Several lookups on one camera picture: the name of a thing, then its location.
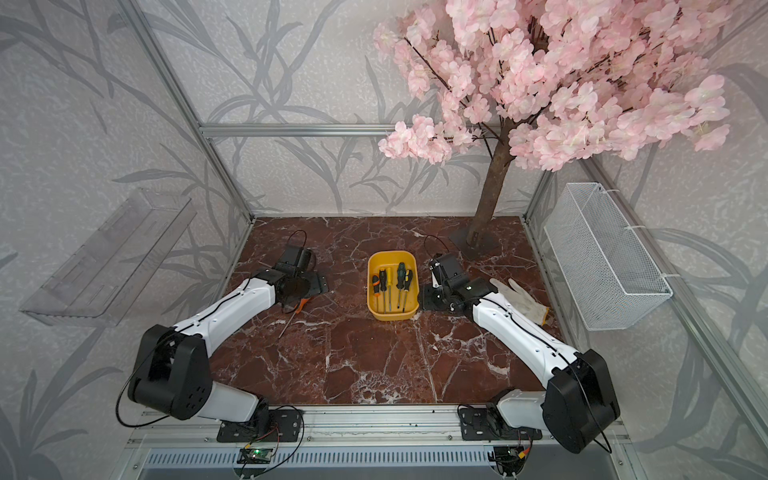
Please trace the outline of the orange handled large screwdriver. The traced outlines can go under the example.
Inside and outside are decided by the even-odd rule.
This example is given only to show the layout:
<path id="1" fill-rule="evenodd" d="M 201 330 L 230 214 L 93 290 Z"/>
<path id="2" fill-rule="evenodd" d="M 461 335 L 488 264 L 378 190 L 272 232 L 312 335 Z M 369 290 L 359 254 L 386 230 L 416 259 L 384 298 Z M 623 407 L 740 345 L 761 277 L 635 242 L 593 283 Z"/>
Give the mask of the orange handled large screwdriver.
<path id="1" fill-rule="evenodd" d="M 280 339 L 281 339 L 281 338 L 282 338 L 282 337 L 285 335 L 286 331 L 288 330 L 288 328 L 289 328 L 289 327 L 290 327 L 290 325 L 292 324 L 292 322 L 293 322 L 293 320 L 295 319 L 295 317 L 296 317 L 296 316 L 297 316 L 299 313 L 301 313 L 301 312 L 302 312 L 302 310 L 304 309 L 304 307 L 306 306 L 306 304 L 307 304 L 309 301 L 310 301 L 310 299 L 309 299 L 309 298 L 303 298 L 303 299 L 301 299 L 301 300 L 300 300 L 300 302 L 299 302 L 298 306 L 297 306 L 297 307 L 294 309 L 294 311 L 292 312 L 292 314 L 291 314 L 290 318 L 288 319 L 288 321 L 287 321 L 287 322 L 286 322 L 286 324 L 284 325 L 284 327 L 283 327 L 283 330 L 282 330 L 282 331 L 280 332 L 280 334 L 278 335 L 278 340 L 280 340 Z"/>

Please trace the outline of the black yellow stubby screwdriver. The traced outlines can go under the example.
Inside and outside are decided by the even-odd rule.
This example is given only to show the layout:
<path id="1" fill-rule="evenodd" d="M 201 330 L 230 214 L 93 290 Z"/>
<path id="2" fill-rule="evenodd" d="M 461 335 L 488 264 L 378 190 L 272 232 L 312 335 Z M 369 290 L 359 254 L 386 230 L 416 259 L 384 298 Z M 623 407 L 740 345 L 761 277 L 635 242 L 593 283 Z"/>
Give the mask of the black yellow stubby screwdriver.
<path id="1" fill-rule="evenodd" d="M 402 312 L 406 311 L 407 299 L 408 299 L 409 292 L 410 292 L 410 287 L 411 287 L 411 284 L 412 284 L 412 281 L 413 281 L 413 275 L 414 275 L 414 272 L 411 269 L 408 269 L 406 271 L 405 279 L 404 279 L 404 282 L 403 282 L 403 299 L 402 299 L 402 302 L 401 302 L 401 310 L 402 310 Z"/>

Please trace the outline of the black orange small screwdriver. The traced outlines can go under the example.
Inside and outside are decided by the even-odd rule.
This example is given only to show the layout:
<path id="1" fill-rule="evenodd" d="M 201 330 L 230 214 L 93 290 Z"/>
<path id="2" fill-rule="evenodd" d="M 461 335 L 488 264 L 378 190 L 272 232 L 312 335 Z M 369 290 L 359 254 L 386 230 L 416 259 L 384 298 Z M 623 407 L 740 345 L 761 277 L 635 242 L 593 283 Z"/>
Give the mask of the black orange small screwdriver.
<path id="1" fill-rule="evenodd" d="M 379 312 L 380 311 L 380 300 L 381 300 L 381 282 L 380 277 L 378 275 L 372 276 L 372 291 L 373 291 L 373 306 L 374 311 Z"/>

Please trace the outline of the black yellow-tip slim screwdriver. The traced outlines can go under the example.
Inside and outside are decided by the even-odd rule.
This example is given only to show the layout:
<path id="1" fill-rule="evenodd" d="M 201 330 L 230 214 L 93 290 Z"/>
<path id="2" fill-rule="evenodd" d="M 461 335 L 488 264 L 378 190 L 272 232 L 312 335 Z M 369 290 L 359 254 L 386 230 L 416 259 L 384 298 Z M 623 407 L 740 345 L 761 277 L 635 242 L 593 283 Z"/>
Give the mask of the black yellow-tip slim screwdriver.
<path id="1" fill-rule="evenodd" d="M 379 292 L 381 297 L 381 309 L 382 313 L 386 312 L 386 298 L 388 290 L 388 273 L 386 269 L 379 271 Z"/>

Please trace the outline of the green black handled screwdriver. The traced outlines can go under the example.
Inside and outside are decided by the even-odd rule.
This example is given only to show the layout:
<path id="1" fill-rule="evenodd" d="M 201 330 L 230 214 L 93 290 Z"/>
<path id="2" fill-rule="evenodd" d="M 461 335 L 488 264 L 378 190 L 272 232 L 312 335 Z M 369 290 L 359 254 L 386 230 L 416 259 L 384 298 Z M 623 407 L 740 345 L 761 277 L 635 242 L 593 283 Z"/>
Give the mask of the green black handled screwdriver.
<path id="1" fill-rule="evenodd" d="M 396 288 L 398 291 L 398 298 L 397 298 L 397 308 L 401 308 L 401 298 L 402 298 L 402 292 L 405 288 L 405 280 L 407 275 L 407 269 L 404 262 L 400 262 L 398 264 L 397 268 L 397 283 Z"/>

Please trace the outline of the yellow handled screwdriver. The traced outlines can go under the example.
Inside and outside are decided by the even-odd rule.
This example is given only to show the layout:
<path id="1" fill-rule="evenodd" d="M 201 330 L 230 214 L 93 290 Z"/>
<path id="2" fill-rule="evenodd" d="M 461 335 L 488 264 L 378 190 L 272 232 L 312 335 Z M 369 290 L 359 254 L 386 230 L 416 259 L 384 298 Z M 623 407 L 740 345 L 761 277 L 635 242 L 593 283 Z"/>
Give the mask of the yellow handled screwdriver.
<path id="1" fill-rule="evenodd" d="M 386 269 L 387 274 L 387 313 L 392 313 L 392 295 L 393 295 L 393 271 L 392 266 L 388 266 Z"/>

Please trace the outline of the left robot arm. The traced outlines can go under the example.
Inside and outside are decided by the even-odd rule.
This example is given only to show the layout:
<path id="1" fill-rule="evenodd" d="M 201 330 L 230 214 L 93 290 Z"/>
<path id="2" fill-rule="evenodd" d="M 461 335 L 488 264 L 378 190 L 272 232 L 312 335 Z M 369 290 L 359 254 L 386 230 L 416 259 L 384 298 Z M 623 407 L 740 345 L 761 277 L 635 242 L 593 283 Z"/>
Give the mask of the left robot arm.
<path id="1" fill-rule="evenodd" d="M 288 244 L 277 263 L 259 270 L 232 292 L 173 326 L 154 325 L 140 341 L 120 398 L 188 420 L 201 417 L 256 426 L 269 418 L 266 400 L 213 380 L 210 358 L 244 324 L 276 304 L 295 310 L 328 291 L 314 270 L 315 254 Z"/>

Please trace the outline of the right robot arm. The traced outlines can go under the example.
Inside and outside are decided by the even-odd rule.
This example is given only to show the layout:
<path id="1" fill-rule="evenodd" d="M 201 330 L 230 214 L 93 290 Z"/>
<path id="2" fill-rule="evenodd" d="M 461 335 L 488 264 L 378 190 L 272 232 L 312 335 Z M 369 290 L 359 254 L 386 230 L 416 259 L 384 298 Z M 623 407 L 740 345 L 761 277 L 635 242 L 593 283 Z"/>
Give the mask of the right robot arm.
<path id="1" fill-rule="evenodd" d="M 547 308 L 513 279 L 472 279 L 450 253 L 433 257 L 429 270 L 423 307 L 467 317 L 522 360 L 543 387 L 500 393 L 470 423 L 475 431 L 499 439 L 547 431 L 574 454 L 592 442 L 606 443 L 605 430 L 619 418 L 620 406 L 601 355 L 580 352 L 547 333 Z"/>

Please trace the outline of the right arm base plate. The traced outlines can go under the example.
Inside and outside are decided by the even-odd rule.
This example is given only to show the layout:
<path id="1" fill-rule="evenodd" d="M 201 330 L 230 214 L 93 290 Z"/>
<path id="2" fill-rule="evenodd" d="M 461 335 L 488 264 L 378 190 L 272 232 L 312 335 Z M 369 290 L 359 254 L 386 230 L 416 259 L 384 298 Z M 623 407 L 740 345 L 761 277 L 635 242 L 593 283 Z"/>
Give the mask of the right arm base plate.
<path id="1" fill-rule="evenodd" d="M 510 427 L 494 407 L 459 404 L 456 409 L 461 437 L 465 441 L 541 440 L 542 431 L 529 427 Z"/>

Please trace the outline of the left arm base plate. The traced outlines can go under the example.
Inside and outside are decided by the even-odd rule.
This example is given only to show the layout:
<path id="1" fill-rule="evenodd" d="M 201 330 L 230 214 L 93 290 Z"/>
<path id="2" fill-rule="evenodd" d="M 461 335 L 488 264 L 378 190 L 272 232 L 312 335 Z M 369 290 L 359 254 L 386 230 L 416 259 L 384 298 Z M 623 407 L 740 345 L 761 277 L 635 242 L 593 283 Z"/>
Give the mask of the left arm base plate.
<path id="1" fill-rule="evenodd" d="M 257 412 L 247 422 L 222 421 L 216 441 L 219 443 L 296 442 L 302 431 L 303 411 L 286 406 Z"/>

